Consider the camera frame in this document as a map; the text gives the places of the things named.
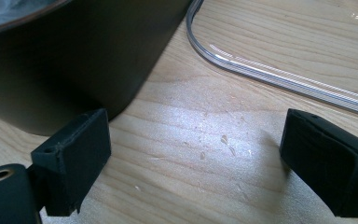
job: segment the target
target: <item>light wood tabletop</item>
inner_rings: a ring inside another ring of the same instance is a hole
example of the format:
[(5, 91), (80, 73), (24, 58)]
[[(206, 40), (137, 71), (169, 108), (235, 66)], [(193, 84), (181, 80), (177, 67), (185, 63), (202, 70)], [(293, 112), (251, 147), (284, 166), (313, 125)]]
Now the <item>light wood tabletop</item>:
[[(358, 115), (202, 59), (182, 22), (130, 106), (80, 214), (44, 223), (358, 223), (334, 217), (279, 154), (288, 108), (358, 136)], [(47, 138), (0, 120), (0, 165), (30, 165)]]

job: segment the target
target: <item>wood grain surface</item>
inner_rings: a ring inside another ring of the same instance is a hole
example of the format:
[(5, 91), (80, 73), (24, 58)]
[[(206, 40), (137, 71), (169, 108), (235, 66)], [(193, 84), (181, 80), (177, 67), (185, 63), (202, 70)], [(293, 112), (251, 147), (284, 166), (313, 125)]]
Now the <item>wood grain surface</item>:
[[(279, 145), (296, 108), (358, 136), (358, 116), (206, 63), (182, 23), (131, 105), (80, 214), (44, 223), (358, 223), (334, 217)], [(0, 165), (30, 165), (46, 137), (0, 121)]]
[(358, 101), (358, 0), (207, 0), (192, 28), (212, 53)]

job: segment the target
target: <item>clear plastic tray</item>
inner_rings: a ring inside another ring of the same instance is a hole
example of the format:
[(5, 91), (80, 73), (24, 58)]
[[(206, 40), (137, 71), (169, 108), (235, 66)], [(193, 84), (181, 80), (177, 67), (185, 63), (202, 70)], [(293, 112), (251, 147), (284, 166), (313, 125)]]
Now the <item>clear plastic tray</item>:
[(210, 62), (358, 112), (358, 0), (196, 0), (186, 25)]

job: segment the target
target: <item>black pot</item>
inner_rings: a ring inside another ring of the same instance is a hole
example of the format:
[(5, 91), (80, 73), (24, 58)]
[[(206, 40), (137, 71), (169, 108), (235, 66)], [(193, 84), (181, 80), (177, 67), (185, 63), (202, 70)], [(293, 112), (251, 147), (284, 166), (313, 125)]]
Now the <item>black pot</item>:
[(58, 0), (0, 25), (0, 119), (49, 135), (135, 96), (190, 0)]

